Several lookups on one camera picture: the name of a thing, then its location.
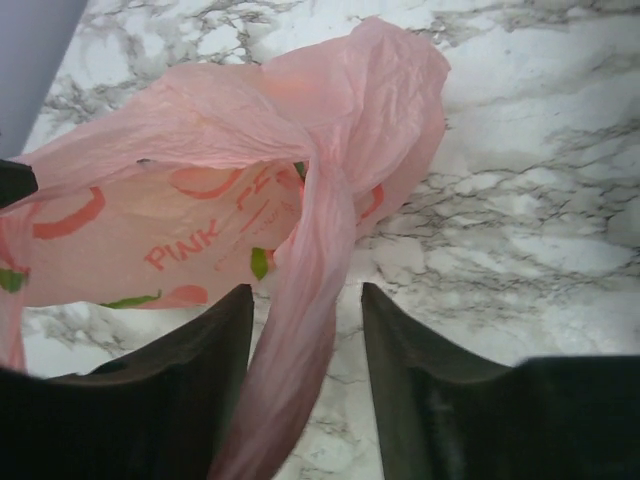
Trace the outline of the pink plastic bag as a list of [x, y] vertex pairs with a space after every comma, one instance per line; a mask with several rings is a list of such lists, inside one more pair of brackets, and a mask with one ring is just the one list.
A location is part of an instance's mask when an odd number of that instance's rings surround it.
[[270, 479], [332, 356], [356, 241], [425, 177], [450, 66], [377, 18], [261, 65], [174, 66], [119, 110], [21, 155], [38, 190], [1, 212], [1, 362], [27, 307], [168, 309], [279, 284], [213, 479]]

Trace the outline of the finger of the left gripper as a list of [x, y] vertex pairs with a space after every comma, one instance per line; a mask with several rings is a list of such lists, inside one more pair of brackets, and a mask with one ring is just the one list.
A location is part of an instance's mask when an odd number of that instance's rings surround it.
[[38, 191], [33, 169], [25, 164], [0, 160], [0, 207], [6, 208]]

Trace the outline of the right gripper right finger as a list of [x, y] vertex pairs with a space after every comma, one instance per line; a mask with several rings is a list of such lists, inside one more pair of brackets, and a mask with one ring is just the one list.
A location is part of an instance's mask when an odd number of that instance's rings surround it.
[[361, 305], [386, 478], [638, 477], [637, 356], [511, 367], [421, 324], [375, 284]]

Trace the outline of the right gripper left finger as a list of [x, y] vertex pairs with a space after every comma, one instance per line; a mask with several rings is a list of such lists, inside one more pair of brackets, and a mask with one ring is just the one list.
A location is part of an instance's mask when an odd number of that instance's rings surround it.
[[251, 288], [85, 375], [1, 373], [5, 479], [203, 479], [247, 369]]

